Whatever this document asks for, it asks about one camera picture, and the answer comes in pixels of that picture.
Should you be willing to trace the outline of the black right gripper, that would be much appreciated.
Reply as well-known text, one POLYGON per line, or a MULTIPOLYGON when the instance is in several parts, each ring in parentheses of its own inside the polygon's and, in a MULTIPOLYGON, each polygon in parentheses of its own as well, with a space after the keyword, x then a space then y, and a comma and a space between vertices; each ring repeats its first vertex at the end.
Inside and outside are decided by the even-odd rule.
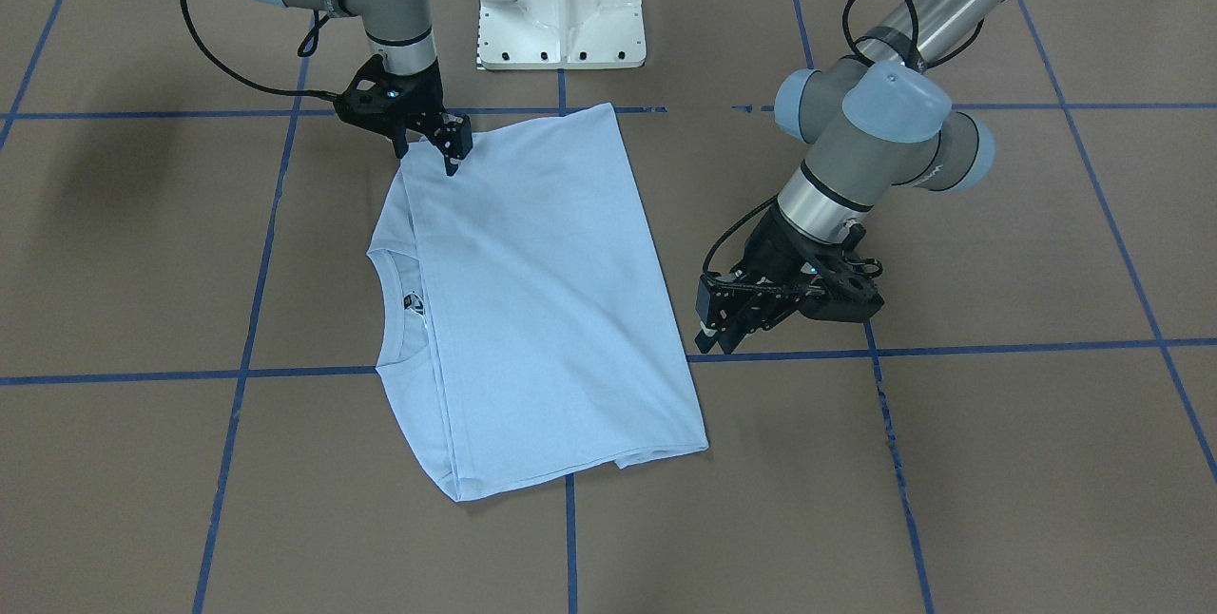
POLYGON ((443 105, 439 61, 434 60, 413 74, 396 74, 396 77, 400 81, 400 98, 391 111, 396 130, 387 137, 392 139, 396 159, 403 160, 408 154, 410 150, 408 133, 413 130, 434 143, 443 156, 445 175, 455 176, 473 150, 473 125, 470 117, 464 113, 447 113, 443 105))

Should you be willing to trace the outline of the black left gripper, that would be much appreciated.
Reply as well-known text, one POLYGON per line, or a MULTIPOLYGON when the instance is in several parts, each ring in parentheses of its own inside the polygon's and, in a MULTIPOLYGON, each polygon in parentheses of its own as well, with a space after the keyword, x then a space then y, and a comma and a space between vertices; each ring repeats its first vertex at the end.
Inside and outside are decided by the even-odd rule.
POLYGON ((780 214, 778 205, 765 207, 744 243, 744 258, 733 269, 739 283, 751 288, 744 292, 744 306, 734 278, 699 276, 695 303, 699 332, 694 337, 697 350, 705 355, 717 347, 722 354, 733 355, 745 338, 772 329, 800 312, 800 303, 817 293, 807 263, 832 249, 846 250, 846 247, 804 237, 780 214))

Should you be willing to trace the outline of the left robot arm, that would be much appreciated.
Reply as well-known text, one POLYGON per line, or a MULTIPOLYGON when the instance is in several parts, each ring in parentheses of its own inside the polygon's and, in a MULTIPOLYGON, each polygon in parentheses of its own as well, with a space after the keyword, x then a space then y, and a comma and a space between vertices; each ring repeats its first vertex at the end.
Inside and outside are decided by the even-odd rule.
POLYGON ((968 47, 1008 0, 848 0, 848 53, 795 71, 775 95, 775 124, 808 146, 787 184, 748 212, 757 227, 729 272, 699 278, 700 353, 800 314, 864 323, 884 306, 882 264, 858 254, 867 216, 888 188, 974 188, 996 139, 929 78, 968 47))

